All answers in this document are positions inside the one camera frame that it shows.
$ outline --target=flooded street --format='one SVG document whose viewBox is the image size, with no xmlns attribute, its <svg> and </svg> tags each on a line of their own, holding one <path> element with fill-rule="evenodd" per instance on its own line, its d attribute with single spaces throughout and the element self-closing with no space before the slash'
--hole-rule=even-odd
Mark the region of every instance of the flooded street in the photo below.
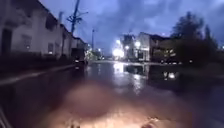
<svg viewBox="0 0 224 128">
<path fill-rule="evenodd" d="M 1 86 L 0 103 L 14 128 L 223 128 L 222 84 L 99 62 Z"/>
</svg>

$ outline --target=window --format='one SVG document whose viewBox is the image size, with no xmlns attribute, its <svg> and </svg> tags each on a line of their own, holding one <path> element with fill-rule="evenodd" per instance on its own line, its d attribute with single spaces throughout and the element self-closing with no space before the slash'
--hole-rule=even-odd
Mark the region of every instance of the window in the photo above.
<svg viewBox="0 0 224 128">
<path fill-rule="evenodd" d="M 29 51 L 32 38 L 28 35 L 22 35 L 22 51 Z"/>
<path fill-rule="evenodd" d="M 48 43 L 48 54 L 53 54 L 54 52 L 54 44 Z"/>
</svg>

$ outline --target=roof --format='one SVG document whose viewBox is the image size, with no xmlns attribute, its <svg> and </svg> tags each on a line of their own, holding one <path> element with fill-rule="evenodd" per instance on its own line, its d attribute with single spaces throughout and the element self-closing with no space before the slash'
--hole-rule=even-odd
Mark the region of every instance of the roof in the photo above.
<svg viewBox="0 0 224 128">
<path fill-rule="evenodd" d="M 80 37 L 74 37 L 76 40 L 80 40 L 82 43 L 85 43 Z"/>
<path fill-rule="evenodd" d="M 157 34 L 148 34 L 148 33 L 145 33 L 145 32 L 140 32 L 140 34 L 148 35 L 148 36 L 150 36 L 150 38 L 152 40 L 163 41 L 163 40 L 169 40 L 169 39 L 171 39 L 170 37 L 164 37 L 164 36 L 160 36 L 160 35 L 157 35 Z"/>
</svg>

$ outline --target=white building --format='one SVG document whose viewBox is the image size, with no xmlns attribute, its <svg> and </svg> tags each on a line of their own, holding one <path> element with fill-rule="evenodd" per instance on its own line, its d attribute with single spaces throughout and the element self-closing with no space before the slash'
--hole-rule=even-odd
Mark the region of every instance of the white building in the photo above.
<svg viewBox="0 0 224 128">
<path fill-rule="evenodd" d="M 137 40 L 141 43 L 140 50 L 143 53 L 143 60 L 150 61 L 150 44 L 151 38 L 150 35 L 147 33 L 139 33 Z"/>
<path fill-rule="evenodd" d="M 0 54 L 69 56 L 74 37 L 38 0 L 0 0 Z"/>
</svg>

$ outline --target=bright light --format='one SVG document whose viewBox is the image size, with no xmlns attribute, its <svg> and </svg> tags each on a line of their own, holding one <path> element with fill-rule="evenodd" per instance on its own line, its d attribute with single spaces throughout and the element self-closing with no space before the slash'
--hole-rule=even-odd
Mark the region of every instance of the bright light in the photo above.
<svg viewBox="0 0 224 128">
<path fill-rule="evenodd" d="M 175 79 L 175 78 L 176 78 L 176 76 L 175 76 L 174 73 L 169 73 L 168 77 L 169 77 L 170 79 Z"/>
<path fill-rule="evenodd" d="M 136 80 L 140 80 L 140 79 L 141 79 L 140 75 L 134 75 L 134 78 L 135 78 Z"/>
<path fill-rule="evenodd" d="M 139 41 L 135 42 L 135 47 L 139 48 L 141 46 L 141 43 Z"/>
<path fill-rule="evenodd" d="M 129 47 L 129 46 L 125 46 L 125 49 L 126 49 L 126 50 L 129 50 L 129 49 L 130 49 L 130 47 Z"/>
<path fill-rule="evenodd" d="M 117 44 L 121 44 L 121 41 L 120 41 L 120 40 L 116 40 L 116 43 L 117 43 Z"/>
<path fill-rule="evenodd" d="M 149 51 L 149 48 L 141 48 L 143 51 Z"/>
<path fill-rule="evenodd" d="M 123 58 L 124 57 L 124 52 L 120 49 L 115 49 L 113 51 L 113 56 Z"/>
<path fill-rule="evenodd" d="M 124 72 L 124 64 L 122 63 L 115 63 L 114 64 L 115 73 L 123 73 Z"/>
</svg>

